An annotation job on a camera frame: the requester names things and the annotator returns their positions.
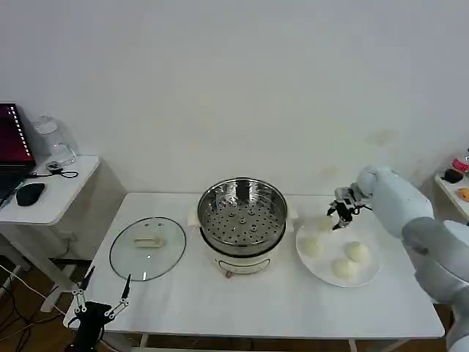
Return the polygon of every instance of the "white robotic arm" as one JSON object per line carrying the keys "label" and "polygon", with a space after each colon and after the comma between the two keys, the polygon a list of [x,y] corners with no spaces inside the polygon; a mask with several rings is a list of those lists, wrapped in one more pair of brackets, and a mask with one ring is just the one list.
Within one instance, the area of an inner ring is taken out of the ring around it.
{"label": "white robotic arm", "polygon": [[469,227],[435,220],[432,203],[386,166],[366,167],[356,183],[336,189],[335,196],[328,211],[339,215],[333,230],[368,208],[390,234],[424,256],[417,282],[435,300],[453,306],[455,324],[447,348],[469,351]]}

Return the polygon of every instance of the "glass lid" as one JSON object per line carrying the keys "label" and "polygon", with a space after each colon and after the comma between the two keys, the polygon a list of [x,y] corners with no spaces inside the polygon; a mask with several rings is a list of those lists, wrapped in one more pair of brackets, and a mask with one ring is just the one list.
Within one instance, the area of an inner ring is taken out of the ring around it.
{"label": "glass lid", "polygon": [[134,222],[114,240],[109,253],[117,275],[132,281],[148,281],[166,274],[181,259],[185,233],[168,218],[147,218]]}

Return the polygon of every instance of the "orange object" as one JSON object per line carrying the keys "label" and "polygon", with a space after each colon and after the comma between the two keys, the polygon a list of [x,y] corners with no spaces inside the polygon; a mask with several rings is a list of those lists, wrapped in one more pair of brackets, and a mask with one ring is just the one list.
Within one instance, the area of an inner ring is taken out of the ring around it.
{"label": "orange object", "polygon": [[469,202],[469,188],[460,188],[457,190],[457,195],[462,200]]}

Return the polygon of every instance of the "laptop screen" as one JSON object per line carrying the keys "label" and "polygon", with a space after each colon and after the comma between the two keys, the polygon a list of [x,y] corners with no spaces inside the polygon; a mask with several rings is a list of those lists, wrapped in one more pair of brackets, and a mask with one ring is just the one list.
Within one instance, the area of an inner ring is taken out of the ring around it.
{"label": "laptop screen", "polygon": [[0,104],[0,163],[33,160],[15,104]]}

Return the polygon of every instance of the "pot handle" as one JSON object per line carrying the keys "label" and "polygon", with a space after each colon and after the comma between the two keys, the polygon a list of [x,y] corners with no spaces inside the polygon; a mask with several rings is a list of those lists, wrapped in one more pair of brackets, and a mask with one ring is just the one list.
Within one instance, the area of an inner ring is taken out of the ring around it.
{"label": "pot handle", "polygon": [[189,227],[200,227],[199,217],[197,216],[197,211],[192,210],[188,216],[188,226]]}
{"label": "pot handle", "polygon": [[293,223],[296,219],[298,219],[297,211],[291,207],[290,205],[287,206],[287,222],[285,225],[285,233],[293,233],[295,228],[293,227]]}

